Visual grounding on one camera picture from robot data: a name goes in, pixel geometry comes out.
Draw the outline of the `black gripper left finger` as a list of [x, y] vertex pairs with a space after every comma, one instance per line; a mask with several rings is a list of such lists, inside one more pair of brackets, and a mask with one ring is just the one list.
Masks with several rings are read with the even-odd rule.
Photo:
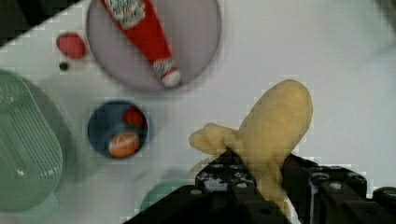
[[194, 184], [204, 193], [227, 192], [235, 198], [259, 196], [255, 178], [230, 148], [205, 165], [195, 176]]

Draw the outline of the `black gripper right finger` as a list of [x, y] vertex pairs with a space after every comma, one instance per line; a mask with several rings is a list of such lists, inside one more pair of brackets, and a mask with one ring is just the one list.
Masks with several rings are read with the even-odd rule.
[[325, 183], [339, 182], [350, 187], [366, 200], [366, 179], [345, 167], [319, 165], [313, 161], [290, 154], [282, 168], [283, 188], [302, 224], [318, 224], [319, 187]]

